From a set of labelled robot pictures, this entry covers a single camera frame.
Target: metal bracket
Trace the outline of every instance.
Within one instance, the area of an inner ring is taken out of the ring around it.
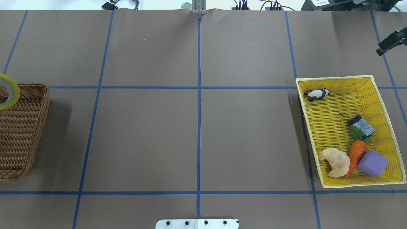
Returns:
[[[239,229],[238,219],[158,220],[155,229]]]
[[[192,14],[206,14],[206,0],[192,0]]]

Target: purple cube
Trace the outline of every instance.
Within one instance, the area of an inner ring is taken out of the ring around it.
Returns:
[[[367,176],[380,176],[388,163],[387,158],[374,150],[369,150],[363,155],[356,168]]]

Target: yellow tape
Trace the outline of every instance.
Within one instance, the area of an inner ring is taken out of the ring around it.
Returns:
[[[20,88],[14,80],[4,74],[0,74],[0,84],[9,92],[7,100],[4,103],[0,103],[0,110],[5,110],[17,103],[20,98]]]

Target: blue tape line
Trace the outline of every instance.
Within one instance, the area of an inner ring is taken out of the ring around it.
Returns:
[[[28,10],[26,10],[26,12],[24,13],[23,20],[21,21],[20,28],[18,29],[17,36],[15,37],[13,47],[11,48],[11,51],[10,51],[9,58],[7,59],[6,66],[4,67],[3,74],[6,74],[6,72],[7,72],[7,68],[9,67],[11,57],[13,56],[15,46],[17,45],[17,41],[18,41],[18,38],[20,37],[21,30],[23,29],[25,19],[27,18],[27,14],[28,14]]]
[[[106,39],[106,45],[105,45],[105,53],[103,54],[103,61],[102,61],[102,67],[101,67],[101,74],[100,74],[100,77],[99,77],[98,91],[96,93],[95,105],[93,107],[92,121],[90,123],[88,145],[86,146],[86,153],[85,153],[85,159],[84,159],[84,162],[83,162],[81,182],[79,184],[79,192],[82,192],[83,181],[85,180],[86,165],[88,163],[90,143],[92,141],[92,134],[93,134],[93,126],[95,124],[96,112],[97,112],[97,108],[98,108],[99,95],[100,95],[100,90],[101,90],[100,86],[102,85],[102,80],[103,80],[103,71],[104,71],[104,68],[105,68],[107,49],[109,47],[110,32],[112,31],[113,16],[114,16],[114,10],[112,10],[112,14],[110,16],[109,30],[107,32],[107,39]],[[79,212],[80,203],[81,203],[81,194],[79,193],[78,194],[78,199],[77,199],[77,205],[76,205],[76,209],[75,209],[74,220],[73,220],[73,223],[72,223],[72,229],[75,229],[75,227],[76,227],[76,222],[77,222],[77,219],[78,219],[78,212]]]
[[[377,87],[377,89],[394,89],[394,87]]]
[[[79,192],[59,191],[0,191],[0,195],[78,195]]]
[[[0,195],[196,195],[197,191],[0,191]],[[292,195],[312,194],[309,190],[299,191],[199,191],[201,195]],[[316,190],[316,194],[385,194],[385,193],[407,193],[407,189],[385,189],[385,190]]]
[[[74,214],[74,221],[72,223],[72,229],[76,228],[76,222],[77,222],[78,213],[79,213],[79,205],[81,203],[81,197],[82,197],[81,194],[79,194],[78,197],[77,197],[77,204],[76,204],[76,207],[75,207],[75,214]]]
[[[196,86],[101,86],[102,89],[198,89]]]
[[[309,170],[309,176],[311,178],[311,187],[312,187],[312,195],[313,195],[313,199],[314,199],[314,208],[315,208],[315,216],[317,219],[317,227],[318,227],[318,229],[321,229],[321,222],[319,220],[318,201],[317,201],[317,195],[315,193],[314,175],[313,175],[312,164],[311,164],[311,156],[309,153],[308,138],[307,138],[307,134],[306,134],[306,130],[305,130],[305,120],[304,120],[304,114],[303,114],[302,107],[301,107],[300,98],[298,98],[298,105],[300,107],[300,113],[301,113],[302,134],[304,135],[304,138],[305,138],[306,154],[308,156],[308,170]]]
[[[50,89],[98,89],[98,86],[49,86]]]
[[[287,11],[285,11],[284,13],[285,13],[285,22],[287,24],[288,41],[290,44],[291,61],[293,63],[294,78],[297,78],[297,69],[295,67],[294,51],[293,51],[293,45],[291,42],[290,25],[289,25],[289,21],[288,21]],[[315,216],[316,216],[316,220],[317,220],[317,227],[318,227],[318,229],[321,229],[321,223],[319,220],[317,195],[315,194],[314,175],[312,172],[312,165],[311,165],[311,156],[309,154],[308,138],[307,138],[307,134],[306,134],[306,130],[305,130],[305,121],[304,121],[304,115],[303,115],[302,107],[301,107],[301,103],[300,103],[300,98],[298,98],[298,105],[300,107],[300,113],[301,113],[302,133],[305,138],[306,153],[308,155],[308,170],[309,170],[309,175],[310,175],[310,179],[311,179],[311,187],[312,187],[312,195],[313,195],[313,199],[314,199],[314,208],[315,208]]]
[[[51,89],[296,89],[295,86],[49,86]]]
[[[297,89],[295,86],[202,86],[202,89]]]
[[[197,218],[201,216],[201,18],[198,18]]]
[[[312,191],[201,191],[201,195],[312,194]]]
[[[82,192],[82,195],[196,195],[196,191]]]
[[[287,11],[284,11],[284,13],[285,13],[285,24],[287,25],[288,42],[289,42],[289,45],[290,45],[291,62],[293,63],[294,78],[296,79],[297,78],[297,68],[295,67],[293,43],[291,42],[290,25],[289,25],[289,22],[288,22]]]
[[[379,32],[377,31],[376,21],[374,20],[373,11],[370,11],[370,16],[372,17],[372,22],[373,22],[374,32],[376,33],[377,42],[380,43]],[[396,94],[398,106],[400,107],[401,115],[403,116],[403,119],[404,119],[404,124],[407,126],[406,114],[404,112],[403,105],[401,104],[401,100],[400,100],[400,97],[397,92],[396,84],[394,83],[393,75],[392,75],[392,72],[390,71],[389,63],[387,62],[386,54],[383,54],[383,60],[386,65],[386,68],[387,68],[387,73],[389,73],[389,77],[390,77],[390,81],[392,82],[392,85],[393,85],[394,93]]]

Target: carrot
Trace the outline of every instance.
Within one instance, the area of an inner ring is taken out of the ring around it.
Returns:
[[[350,165],[348,173],[345,175],[345,177],[348,177],[357,167],[357,164],[360,162],[366,151],[367,145],[365,141],[367,141],[371,137],[363,137],[363,131],[356,126],[350,126],[350,135],[353,137],[354,143],[350,148]]]

